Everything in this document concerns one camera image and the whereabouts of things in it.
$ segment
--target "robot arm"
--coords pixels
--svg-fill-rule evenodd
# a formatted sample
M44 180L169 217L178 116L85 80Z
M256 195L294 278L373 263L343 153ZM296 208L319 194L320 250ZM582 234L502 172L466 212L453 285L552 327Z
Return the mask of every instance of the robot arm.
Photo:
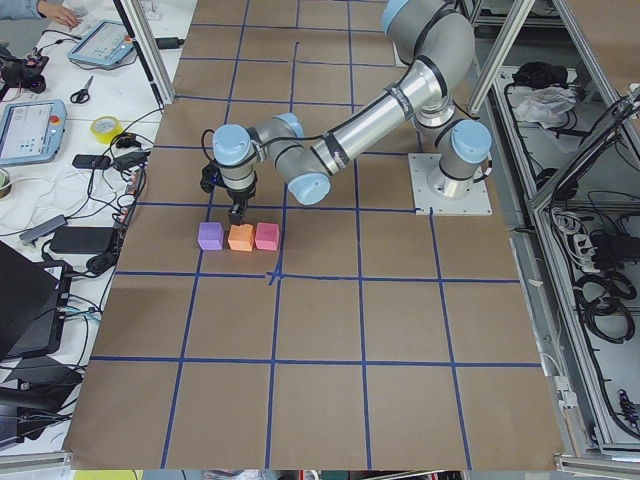
M434 188L454 197L473 181L491 137L480 123L454 118L450 99L473 58L471 25L442 0L390 0L382 24L408 70L311 147L300 144L302 127L290 113L249 129L224 125L214 133L214 170L232 198L255 192L253 166L269 158L301 204L317 203L329 192L332 175L407 120L443 153Z

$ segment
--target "scissors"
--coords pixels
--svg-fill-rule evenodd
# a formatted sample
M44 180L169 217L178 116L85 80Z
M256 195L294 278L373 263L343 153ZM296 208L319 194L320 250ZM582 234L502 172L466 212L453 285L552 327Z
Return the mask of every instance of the scissors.
M91 82L93 82L93 75L91 75L91 78L87 80L87 83L85 83L84 87L71 95L71 97L69 98L69 100L71 100L71 103L78 103L81 105L89 101L89 99L91 98L91 96L89 95L89 87L91 86Z

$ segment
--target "metal post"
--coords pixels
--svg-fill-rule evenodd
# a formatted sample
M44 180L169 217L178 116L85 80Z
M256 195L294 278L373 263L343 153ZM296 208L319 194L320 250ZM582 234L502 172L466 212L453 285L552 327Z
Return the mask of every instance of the metal post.
M498 73L498 69L502 66L509 50L511 50L513 42L518 36L534 3L535 0L515 0L513 7L509 10L509 15L507 15L507 19L498 34L498 38L496 38L496 42L491 52L489 52L489 57L482 72L480 72L476 88L469 98L468 111L472 115L475 115L480 110L493 84L493 80Z
M162 57L160 57L160 51L140 2L138 0L113 0L113 3L131 40L133 40L158 105L162 108L166 104L173 103L175 90Z
M476 22L478 21L478 17L480 16L480 11L482 10L482 3L484 0L475 0L473 3L473 10L471 10L471 15L469 16L469 23L476 26Z

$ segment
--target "yellow tape roll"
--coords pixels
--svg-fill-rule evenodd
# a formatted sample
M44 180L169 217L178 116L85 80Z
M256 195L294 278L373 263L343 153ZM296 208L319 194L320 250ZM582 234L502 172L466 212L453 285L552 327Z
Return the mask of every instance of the yellow tape roll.
M93 133L100 143L109 145L116 135L124 132L122 124L116 117L109 115L96 118L91 123L91 133Z

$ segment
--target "person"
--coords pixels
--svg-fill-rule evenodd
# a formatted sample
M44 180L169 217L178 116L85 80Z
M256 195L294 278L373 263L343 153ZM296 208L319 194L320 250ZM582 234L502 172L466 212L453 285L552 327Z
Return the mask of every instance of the person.
M0 0L0 20L48 18L69 28L80 23L73 10L46 0Z

